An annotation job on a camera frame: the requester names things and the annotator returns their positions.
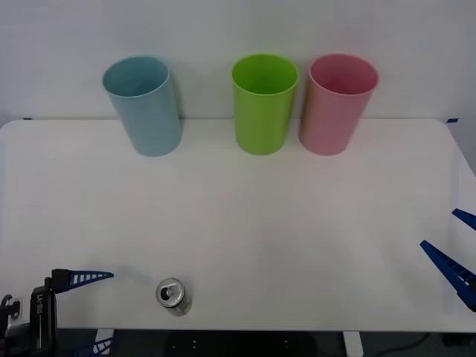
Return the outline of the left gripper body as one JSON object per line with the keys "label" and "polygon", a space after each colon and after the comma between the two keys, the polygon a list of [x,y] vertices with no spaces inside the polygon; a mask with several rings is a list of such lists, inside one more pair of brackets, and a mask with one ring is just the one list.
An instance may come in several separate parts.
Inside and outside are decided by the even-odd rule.
{"label": "left gripper body", "polygon": [[56,295],[50,277],[36,287],[30,297],[29,353],[30,356],[55,356],[57,351]]}

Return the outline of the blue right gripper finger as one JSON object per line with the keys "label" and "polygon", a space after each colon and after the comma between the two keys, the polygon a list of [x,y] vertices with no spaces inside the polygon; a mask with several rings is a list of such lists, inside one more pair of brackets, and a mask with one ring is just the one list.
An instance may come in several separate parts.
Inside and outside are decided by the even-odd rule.
{"label": "blue right gripper finger", "polygon": [[474,312],[475,274],[441,252],[426,240],[423,240],[420,243],[420,246],[454,288],[457,296],[470,310]]}
{"label": "blue right gripper finger", "polygon": [[476,216],[461,209],[454,209],[451,214],[467,224],[471,229],[476,230]]}

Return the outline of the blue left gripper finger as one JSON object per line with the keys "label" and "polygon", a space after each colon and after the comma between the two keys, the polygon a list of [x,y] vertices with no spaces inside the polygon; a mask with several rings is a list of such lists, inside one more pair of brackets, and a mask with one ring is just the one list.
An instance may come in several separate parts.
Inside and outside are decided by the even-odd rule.
{"label": "blue left gripper finger", "polygon": [[114,332],[110,332],[106,335],[98,332],[93,342],[74,347],[73,357],[112,356],[112,349],[115,342]]}
{"label": "blue left gripper finger", "polygon": [[51,272],[51,290],[59,294],[113,277],[114,274],[107,271],[72,271],[57,268]]}

